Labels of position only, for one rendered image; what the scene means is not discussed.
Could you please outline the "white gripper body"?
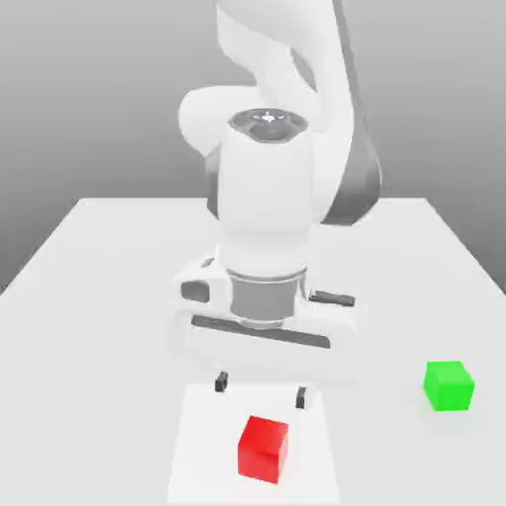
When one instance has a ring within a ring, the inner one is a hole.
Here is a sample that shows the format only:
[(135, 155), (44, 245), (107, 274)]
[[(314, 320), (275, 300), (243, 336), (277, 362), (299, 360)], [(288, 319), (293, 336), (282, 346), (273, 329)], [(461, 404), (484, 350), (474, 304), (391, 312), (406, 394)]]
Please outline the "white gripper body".
[(240, 375), (267, 371), (325, 384), (356, 379), (364, 334), (356, 307), (299, 300), (279, 328), (256, 329), (205, 303), (174, 307), (167, 335), (171, 350), (210, 368)]

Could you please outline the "small red cube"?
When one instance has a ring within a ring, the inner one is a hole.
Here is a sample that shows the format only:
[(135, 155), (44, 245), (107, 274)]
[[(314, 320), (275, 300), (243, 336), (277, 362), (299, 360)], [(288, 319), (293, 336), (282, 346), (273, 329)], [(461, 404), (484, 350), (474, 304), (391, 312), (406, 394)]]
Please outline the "small red cube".
[(289, 425), (250, 416), (237, 444), (239, 475), (278, 484), (289, 448)]

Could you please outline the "small green cube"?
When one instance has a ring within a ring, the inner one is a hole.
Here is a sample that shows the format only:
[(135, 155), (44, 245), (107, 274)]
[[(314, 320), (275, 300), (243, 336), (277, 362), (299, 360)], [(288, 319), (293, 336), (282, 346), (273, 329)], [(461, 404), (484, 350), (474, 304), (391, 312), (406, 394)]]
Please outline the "small green cube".
[(466, 411), (474, 379), (461, 361), (428, 362), (423, 389), (435, 411)]

